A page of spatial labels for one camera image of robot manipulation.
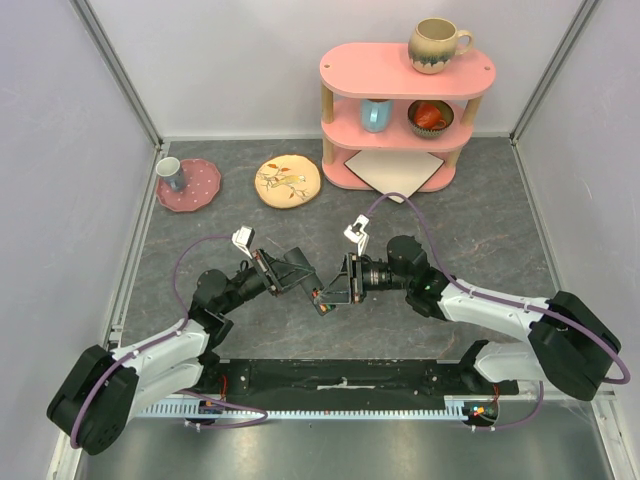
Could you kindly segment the black remote control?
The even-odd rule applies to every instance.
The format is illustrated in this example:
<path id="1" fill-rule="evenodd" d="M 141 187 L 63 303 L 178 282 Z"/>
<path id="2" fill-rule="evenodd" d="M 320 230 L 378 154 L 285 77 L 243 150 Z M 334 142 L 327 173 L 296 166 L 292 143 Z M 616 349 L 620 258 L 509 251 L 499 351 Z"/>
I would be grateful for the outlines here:
<path id="1" fill-rule="evenodd" d="M 319 304 L 316 302 L 316 297 L 324 289 L 324 285 L 317 276 L 315 268 L 309 263 L 302 250 L 299 247 L 295 247 L 284 254 L 284 259 L 289 263 L 307 267 L 312 271 L 310 275 L 302 280 L 300 285 L 308 299 L 311 301 L 311 304 L 314 306 L 316 312 L 320 316 L 328 314 L 333 309 L 333 306 Z"/>

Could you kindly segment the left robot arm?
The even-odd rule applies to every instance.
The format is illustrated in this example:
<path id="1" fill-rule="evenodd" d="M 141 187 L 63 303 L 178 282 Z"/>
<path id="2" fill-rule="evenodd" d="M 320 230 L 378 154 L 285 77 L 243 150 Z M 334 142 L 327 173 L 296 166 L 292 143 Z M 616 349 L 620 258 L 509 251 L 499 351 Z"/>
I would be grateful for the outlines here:
<path id="1" fill-rule="evenodd" d="M 219 382 L 214 350 L 233 327 L 228 314 L 262 293 L 282 295 L 302 287 L 309 299 L 323 289 L 299 248 L 275 258 L 262 249 L 232 278 L 207 270 L 196 283 L 186 316 L 136 344 L 82 352 L 49 403 L 46 416 L 75 448 L 96 455 L 108 448 L 130 419 L 170 394 L 192 387 L 208 393 Z"/>

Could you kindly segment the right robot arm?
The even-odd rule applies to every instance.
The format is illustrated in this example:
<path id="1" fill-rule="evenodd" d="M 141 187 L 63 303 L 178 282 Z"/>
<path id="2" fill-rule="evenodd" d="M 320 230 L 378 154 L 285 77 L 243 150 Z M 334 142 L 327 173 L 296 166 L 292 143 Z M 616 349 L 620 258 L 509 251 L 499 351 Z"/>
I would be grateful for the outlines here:
<path id="1" fill-rule="evenodd" d="M 458 368 L 467 392 L 502 381 L 548 381 L 563 393 L 590 401 L 605 381 L 621 344 L 576 295 L 518 297 L 447 277 L 432 266 L 412 236 L 392 238 L 387 258 L 346 254 L 340 272 L 313 294 L 323 308 L 358 304 L 372 291 L 402 290 L 412 309 L 427 318 L 478 325 L 513 338 L 509 345 L 478 341 Z"/>

